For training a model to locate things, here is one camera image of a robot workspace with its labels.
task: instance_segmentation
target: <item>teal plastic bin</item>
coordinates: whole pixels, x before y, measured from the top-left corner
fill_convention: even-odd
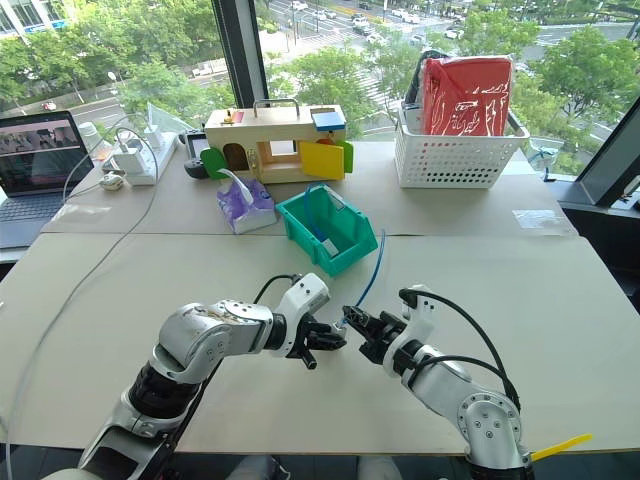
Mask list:
[[[305,195],[308,195],[305,207]],[[378,248],[369,219],[326,185],[317,185],[276,205],[287,236],[331,276],[346,270]],[[338,250],[334,257],[313,233],[320,230]]]

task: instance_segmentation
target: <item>blue cable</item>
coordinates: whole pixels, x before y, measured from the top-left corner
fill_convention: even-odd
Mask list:
[[[360,304],[364,300],[364,297],[366,297],[367,294],[369,293],[369,290],[371,290],[371,287],[373,286],[373,282],[376,281],[376,277],[378,276],[378,271],[380,270],[380,263],[382,263],[382,255],[384,254],[384,244],[386,242],[386,239],[387,239],[387,232],[385,232],[383,229],[382,239],[380,240],[380,250],[378,250],[378,261],[376,262],[376,268],[373,270],[373,274],[371,275],[371,280],[369,280],[369,284],[367,285],[367,288],[365,288],[364,292],[362,292],[362,295],[360,295],[360,299],[356,303],[356,307],[360,306]]]
[[[310,183],[309,185],[307,185],[307,189],[304,192],[304,215],[305,217],[307,217],[307,223],[309,224],[309,227],[311,228],[313,234],[318,240],[324,242],[327,239],[327,236],[322,232],[322,230],[318,228],[318,226],[313,221],[313,215],[311,214],[311,204],[309,203],[309,193],[311,192],[311,189],[313,187],[318,185],[324,186],[322,183]]]

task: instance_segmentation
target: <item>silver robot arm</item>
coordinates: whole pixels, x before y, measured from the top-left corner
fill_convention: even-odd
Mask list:
[[[159,478],[223,358],[272,350],[301,358],[313,369],[310,349],[334,350],[346,343],[312,317],[328,301],[327,286],[310,273],[273,311],[235,300],[181,307],[165,321],[148,363],[83,452],[81,471],[51,478]]]
[[[533,479],[530,453],[520,443],[518,408],[505,394],[474,382],[459,363],[434,360],[444,355],[423,342],[435,325],[435,302],[416,292],[429,290],[416,285],[400,291],[406,322],[387,312],[376,318],[357,307],[343,308],[349,325],[365,338],[360,352],[458,429],[469,443],[473,479]]]

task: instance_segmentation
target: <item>laptop keyboard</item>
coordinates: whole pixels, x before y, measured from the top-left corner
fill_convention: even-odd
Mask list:
[[[0,222],[53,217],[62,205],[62,195],[8,198],[0,206]]]

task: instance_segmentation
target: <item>sticker on table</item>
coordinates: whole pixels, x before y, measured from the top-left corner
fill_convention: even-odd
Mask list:
[[[513,214],[522,228],[548,228],[564,221],[553,210],[513,210]]]

